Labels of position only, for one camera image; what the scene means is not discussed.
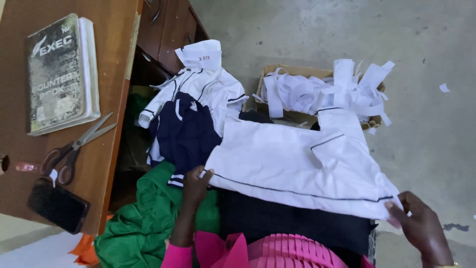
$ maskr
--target gray floor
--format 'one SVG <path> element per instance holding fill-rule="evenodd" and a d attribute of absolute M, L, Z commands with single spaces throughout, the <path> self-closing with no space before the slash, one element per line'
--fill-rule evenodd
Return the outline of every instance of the gray floor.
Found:
<path fill-rule="evenodd" d="M 386 79 L 390 127 L 367 136 L 373 157 L 442 224 L 455 259 L 476 263 L 476 2 L 473 0 L 190 0 L 223 67 L 256 91 L 268 63 L 332 69 L 351 58 L 397 65 Z M 451 90 L 442 93 L 439 85 Z M 378 267 L 418 267 L 401 231 L 381 223 Z"/>

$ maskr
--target hand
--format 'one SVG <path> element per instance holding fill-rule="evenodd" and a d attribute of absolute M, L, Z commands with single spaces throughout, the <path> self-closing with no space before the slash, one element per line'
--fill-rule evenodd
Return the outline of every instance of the hand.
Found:
<path fill-rule="evenodd" d="M 200 178 L 200 174 L 203 170 L 205 170 L 205 167 L 199 165 L 185 175 L 183 180 L 182 209 L 196 211 L 200 203 L 207 196 L 208 183 L 214 171 L 210 169 L 203 175 L 203 178 Z"/>
<path fill-rule="evenodd" d="M 385 207 L 400 222 L 408 241 L 421 252 L 424 267 L 452 266 L 453 257 L 438 215 L 411 192 L 403 192 L 398 198 L 405 211 L 391 202 L 386 202 Z"/>

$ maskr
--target cardboard box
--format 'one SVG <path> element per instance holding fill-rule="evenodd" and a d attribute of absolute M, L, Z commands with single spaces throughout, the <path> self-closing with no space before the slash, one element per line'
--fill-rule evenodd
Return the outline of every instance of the cardboard box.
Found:
<path fill-rule="evenodd" d="M 263 85 L 263 78 L 269 72 L 276 71 L 277 68 L 285 69 L 290 75 L 302 75 L 304 77 L 309 78 L 310 76 L 315 76 L 317 78 L 326 78 L 326 77 L 333 77 L 334 71 L 332 70 L 322 70 L 318 68 L 311 68 L 311 67 L 297 67 L 297 66 L 286 66 L 281 64 L 268 64 L 263 68 L 261 71 L 261 77 L 259 79 L 258 90 L 256 95 L 261 96 L 261 86 Z M 279 70 L 279 74 L 285 74 L 286 72 L 281 69 Z M 377 90 L 380 92 L 385 91 L 385 84 L 382 82 L 378 85 Z M 268 105 L 266 103 L 262 103 L 259 99 L 255 98 L 257 110 L 261 113 L 269 115 Z M 302 122 L 307 121 L 309 127 L 312 126 L 317 121 L 317 117 L 315 115 L 310 115 L 306 113 L 300 113 L 296 111 L 283 111 L 283 115 L 285 118 L 289 118 L 293 122 L 300 124 Z M 382 118 L 380 115 L 371 116 L 368 122 L 361 122 L 360 125 L 362 126 L 363 130 L 369 129 L 371 127 L 378 127 L 382 124 Z"/>

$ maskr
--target scissor handle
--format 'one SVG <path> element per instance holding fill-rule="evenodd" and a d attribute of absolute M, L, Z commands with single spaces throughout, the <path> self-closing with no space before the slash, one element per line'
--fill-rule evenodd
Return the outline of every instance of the scissor handle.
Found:
<path fill-rule="evenodd" d="M 73 142 L 51 150 L 40 164 L 40 176 L 48 177 L 55 166 L 72 150 Z"/>
<path fill-rule="evenodd" d="M 58 172 L 58 183 L 61 185 L 68 185 L 74 179 L 75 164 L 78 159 L 79 152 L 81 147 L 77 150 L 72 150 L 71 153 L 66 157 L 66 162 L 63 167 Z"/>

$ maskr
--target person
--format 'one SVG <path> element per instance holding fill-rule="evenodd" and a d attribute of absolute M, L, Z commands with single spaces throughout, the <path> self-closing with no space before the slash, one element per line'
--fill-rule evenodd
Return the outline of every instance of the person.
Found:
<path fill-rule="evenodd" d="M 270 262 L 266 264 L 267 258 L 273 256 L 272 266 L 288 267 L 289 262 L 292 267 L 373 267 L 368 262 L 363 261 L 354 265 L 353 267 L 346 265 L 337 257 L 332 250 L 329 250 L 330 255 L 316 257 L 314 250 L 311 250 L 314 245 L 319 245 L 319 241 L 314 242 L 311 239 L 301 236 L 292 236 L 290 241 L 296 240 L 293 244 L 296 249 L 298 243 L 302 242 L 304 251 L 311 252 L 308 254 L 291 254 L 291 247 L 288 249 L 279 249 L 278 247 L 272 250 L 272 253 L 267 252 L 263 245 L 271 245 L 270 241 L 259 240 L 251 245 L 246 245 L 245 239 L 241 234 L 229 235 L 226 243 L 215 243 L 217 240 L 213 234 L 197 233 L 194 241 L 194 221 L 195 213 L 200 202 L 207 194 L 208 183 L 213 176 L 213 169 L 207 170 L 206 173 L 200 177 L 204 171 L 204 166 L 198 166 L 188 172 L 184 178 L 183 188 L 183 205 L 175 222 L 162 267 L 164 268 L 191 268 L 192 267 L 192 245 L 195 244 L 195 251 L 198 262 L 201 268 L 221 268 L 221 267 L 269 267 Z M 385 204 L 391 217 L 395 218 L 401 225 L 405 237 L 408 241 L 416 247 L 421 253 L 422 265 L 424 268 L 434 267 L 456 267 L 453 262 L 453 257 L 445 238 L 445 234 L 439 222 L 436 213 L 427 206 L 420 198 L 411 192 L 403 192 L 398 195 L 404 210 L 401 210 L 397 205 L 387 202 Z M 322 246 L 323 252 L 326 252 L 325 245 Z"/>

